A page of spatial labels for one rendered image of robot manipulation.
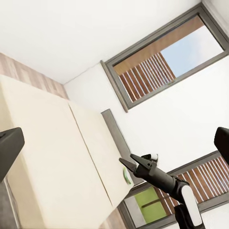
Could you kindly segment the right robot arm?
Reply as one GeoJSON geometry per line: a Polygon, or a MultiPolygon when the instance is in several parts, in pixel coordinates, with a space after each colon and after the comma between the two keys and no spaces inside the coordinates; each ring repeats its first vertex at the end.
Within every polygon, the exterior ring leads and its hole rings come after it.
{"type": "Polygon", "coordinates": [[[131,154],[130,157],[138,163],[137,168],[135,164],[122,158],[119,158],[119,161],[132,171],[135,177],[144,179],[145,183],[169,193],[172,198],[182,203],[174,206],[180,229],[206,229],[190,184],[178,176],[170,176],[157,168],[159,154],[147,154],[141,157],[131,154]]]}

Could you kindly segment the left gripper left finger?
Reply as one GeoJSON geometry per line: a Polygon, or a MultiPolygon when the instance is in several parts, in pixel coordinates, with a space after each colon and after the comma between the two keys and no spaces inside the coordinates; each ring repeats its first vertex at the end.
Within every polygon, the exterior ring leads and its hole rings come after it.
{"type": "Polygon", "coordinates": [[[21,127],[0,132],[0,184],[25,145],[21,127]]]}

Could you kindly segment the board game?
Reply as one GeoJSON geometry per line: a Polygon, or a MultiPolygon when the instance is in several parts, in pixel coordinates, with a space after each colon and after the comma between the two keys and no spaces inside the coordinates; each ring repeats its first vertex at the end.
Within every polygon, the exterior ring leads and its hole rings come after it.
{"type": "Polygon", "coordinates": [[[131,184],[130,173],[128,172],[127,168],[124,167],[125,178],[129,184],[131,184]]]}

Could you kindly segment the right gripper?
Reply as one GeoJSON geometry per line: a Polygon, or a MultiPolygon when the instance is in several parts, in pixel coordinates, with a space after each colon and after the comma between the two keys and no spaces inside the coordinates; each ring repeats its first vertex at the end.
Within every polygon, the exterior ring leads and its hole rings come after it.
{"type": "Polygon", "coordinates": [[[166,173],[157,168],[155,161],[146,160],[135,154],[131,154],[130,157],[138,163],[137,168],[135,164],[122,158],[119,158],[119,161],[123,163],[127,169],[132,171],[135,177],[142,178],[146,181],[145,183],[150,183],[157,188],[166,181],[166,173]]]}

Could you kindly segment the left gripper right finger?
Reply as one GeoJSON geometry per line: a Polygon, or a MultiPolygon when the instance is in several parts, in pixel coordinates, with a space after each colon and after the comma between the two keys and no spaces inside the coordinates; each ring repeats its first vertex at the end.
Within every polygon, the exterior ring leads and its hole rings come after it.
{"type": "Polygon", "coordinates": [[[229,129],[224,127],[218,127],[215,138],[214,145],[218,151],[222,154],[223,158],[229,165],[229,129]]]}

